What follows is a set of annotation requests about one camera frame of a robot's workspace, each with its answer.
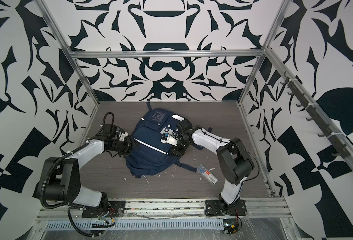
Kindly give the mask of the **navy blue student backpack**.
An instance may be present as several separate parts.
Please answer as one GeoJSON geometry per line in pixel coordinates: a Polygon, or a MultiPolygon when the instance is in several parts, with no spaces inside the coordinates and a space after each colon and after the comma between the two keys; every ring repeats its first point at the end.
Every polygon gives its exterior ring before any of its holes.
{"type": "MultiPolygon", "coordinates": [[[[177,125],[187,119],[169,110],[153,109],[149,102],[146,104],[148,112],[140,119],[132,132],[134,147],[131,149],[130,155],[125,157],[126,166],[131,174],[138,179],[142,176],[154,176],[172,165],[195,173],[196,168],[179,161],[182,156],[178,157],[170,153],[172,145],[160,142],[160,132],[163,129],[176,131],[177,125]]],[[[195,145],[193,147],[200,151],[203,150],[202,147],[195,145]]]]}

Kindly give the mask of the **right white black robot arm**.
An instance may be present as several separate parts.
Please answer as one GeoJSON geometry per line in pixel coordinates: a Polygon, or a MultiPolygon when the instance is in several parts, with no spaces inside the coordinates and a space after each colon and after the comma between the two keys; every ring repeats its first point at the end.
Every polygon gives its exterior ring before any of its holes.
{"type": "Polygon", "coordinates": [[[181,157],[189,146],[207,149],[218,158],[221,172],[225,177],[220,200],[231,205],[239,200],[242,185],[247,181],[255,165],[249,153],[238,138],[232,140],[216,136],[200,126],[193,126],[189,121],[181,121],[176,128],[178,137],[171,153],[181,157]]]}

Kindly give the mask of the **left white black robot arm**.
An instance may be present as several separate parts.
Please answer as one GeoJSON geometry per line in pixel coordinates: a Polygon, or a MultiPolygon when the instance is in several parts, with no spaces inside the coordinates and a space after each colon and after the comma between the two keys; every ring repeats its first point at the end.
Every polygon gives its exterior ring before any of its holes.
{"type": "Polygon", "coordinates": [[[80,170],[100,154],[125,157],[133,147],[134,139],[128,132],[112,124],[103,124],[82,146],[44,162],[34,195],[45,209],[69,206],[106,210],[109,208],[106,193],[82,186],[80,170]]]}

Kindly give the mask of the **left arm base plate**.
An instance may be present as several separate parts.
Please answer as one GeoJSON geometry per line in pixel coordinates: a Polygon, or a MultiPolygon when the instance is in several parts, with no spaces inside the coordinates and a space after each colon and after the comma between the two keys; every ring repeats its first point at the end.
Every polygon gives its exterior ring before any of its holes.
{"type": "Polygon", "coordinates": [[[102,216],[104,218],[121,217],[124,214],[126,201],[109,201],[108,205],[103,208],[99,207],[86,207],[82,212],[83,218],[97,218],[102,216]]]}

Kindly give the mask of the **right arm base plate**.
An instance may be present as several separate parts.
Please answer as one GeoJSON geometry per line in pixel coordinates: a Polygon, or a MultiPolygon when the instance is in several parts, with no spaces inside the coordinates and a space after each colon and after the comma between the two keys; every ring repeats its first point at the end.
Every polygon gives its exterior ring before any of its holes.
{"type": "Polygon", "coordinates": [[[247,208],[244,200],[236,200],[227,204],[224,200],[206,200],[204,214],[208,217],[215,216],[246,216],[247,208]]]}

